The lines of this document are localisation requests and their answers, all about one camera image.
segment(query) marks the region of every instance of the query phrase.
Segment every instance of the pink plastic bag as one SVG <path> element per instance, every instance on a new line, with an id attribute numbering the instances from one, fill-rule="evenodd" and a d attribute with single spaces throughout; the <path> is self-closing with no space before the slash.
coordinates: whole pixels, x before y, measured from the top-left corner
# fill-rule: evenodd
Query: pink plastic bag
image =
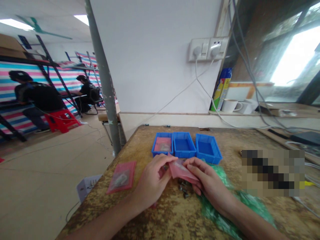
<path id="1" fill-rule="evenodd" d="M 171 138 L 157 137 L 154 145 L 155 152 L 171 152 Z"/>
<path id="2" fill-rule="evenodd" d="M 107 194 L 132 188 L 136 163 L 137 162 L 134 161 L 121 163 L 116 166 Z"/>
<path id="3" fill-rule="evenodd" d="M 191 184 L 200 182 L 199 179 L 193 175 L 187 168 L 183 165 L 183 160 L 178 159 L 177 161 L 169 162 L 170 171 L 173 178 L 182 178 Z"/>

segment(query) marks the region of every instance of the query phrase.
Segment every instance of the pixelated blur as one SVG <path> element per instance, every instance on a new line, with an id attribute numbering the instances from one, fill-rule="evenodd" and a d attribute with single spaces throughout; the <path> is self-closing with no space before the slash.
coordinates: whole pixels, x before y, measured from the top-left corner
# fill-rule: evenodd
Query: pixelated blur
<path id="1" fill-rule="evenodd" d="M 304 196 L 304 151 L 242 150 L 242 189 L 256 197 Z"/>

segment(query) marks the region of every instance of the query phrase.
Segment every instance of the blue plastic tray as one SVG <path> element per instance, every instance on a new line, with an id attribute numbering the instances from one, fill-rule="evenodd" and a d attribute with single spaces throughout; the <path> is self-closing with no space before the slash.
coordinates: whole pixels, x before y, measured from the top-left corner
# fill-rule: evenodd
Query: blue plastic tray
<path id="1" fill-rule="evenodd" d="M 153 143 L 153 147 L 152 147 L 152 151 L 151 151 L 153 157 L 155 155 L 158 155 L 158 154 L 161 154 L 161 153 L 163 153 L 165 155 L 168 155 L 168 152 L 154 151 L 154 146 L 156 145 L 157 137 L 169 137 L 169 138 L 171 138 L 171 152 L 170 152 L 170 154 L 173 155 L 173 136 L 172 136 L 172 133 L 157 133 L 156 137 L 154 139 L 154 143 Z"/>
<path id="2" fill-rule="evenodd" d="M 196 155 L 196 147 L 188 132 L 173 133 L 174 154 L 178 158 L 191 158 Z"/>
<path id="3" fill-rule="evenodd" d="M 196 134 L 197 158 L 205 159 L 206 162 L 219 164 L 222 159 L 216 139 L 204 134 Z"/>

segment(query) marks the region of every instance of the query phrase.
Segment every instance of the white wall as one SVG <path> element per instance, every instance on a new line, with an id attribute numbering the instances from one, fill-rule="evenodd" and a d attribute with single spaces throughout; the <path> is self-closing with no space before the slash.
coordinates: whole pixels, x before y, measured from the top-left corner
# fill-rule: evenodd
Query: white wall
<path id="1" fill-rule="evenodd" d="M 157 112 L 195 79 L 189 43 L 214 36 L 221 2 L 91 0 L 121 111 Z M 220 65 L 199 78 L 211 95 Z M 207 113 L 209 105 L 195 82 L 161 112 Z"/>
<path id="2" fill-rule="evenodd" d="M 222 115 L 223 119 L 228 123 L 237 127 L 264 127 L 266 126 L 258 113 L 252 115 Z M 150 126 L 180 126 L 180 127 L 200 127 L 200 128 L 233 128 L 223 122 L 218 115 L 209 114 L 138 114 L 138 113 L 123 113 L 120 112 L 121 124 L 126 136 L 126 139 L 132 136 L 138 126 L 143 123 L 148 123 Z M 267 123 L 277 126 L 277 123 L 270 116 L 264 116 Z M 285 126 L 295 126 L 304 128 L 313 128 L 320 130 L 320 120 L 318 118 L 277 118 Z"/>
<path id="3" fill-rule="evenodd" d="M 54 61 L 68 61 L 67 55 L 65 52 L 68 52 L 70 57 L 74 57 L 75 51 L 84 53 L 88 51 L 92 55 L 93 45 L 92 42 L 83 42 L 83 43 L 45 43 L 50 56 Z M 41 46 L 32 46 L 32 50 L 29 52 L 36 53 L 35 50 L 40 49 L 44 54 L 44 51 Z M 76 58 L 71 58 L 72 61 L 78 62 Z"/>

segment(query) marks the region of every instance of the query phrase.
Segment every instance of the forearm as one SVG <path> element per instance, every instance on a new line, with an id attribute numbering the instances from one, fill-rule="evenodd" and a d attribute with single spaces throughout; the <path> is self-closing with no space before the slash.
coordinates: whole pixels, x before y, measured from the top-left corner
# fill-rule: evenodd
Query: forearm
<path id="1" fill-rule="evenodd" d="M 67 236 L 71 239 L 111 239 L 127 222 L 136 217 L 142 210 L 135 206 L 132 196 L 129 195 L 118 205 L 109 209 L 83 228 Z"/>
<path id="2" fill-rule="evenodd" d="M 248 239 L 287 239 L 270 223 L 237 201 L 237 206 L 226 216 Z"/>

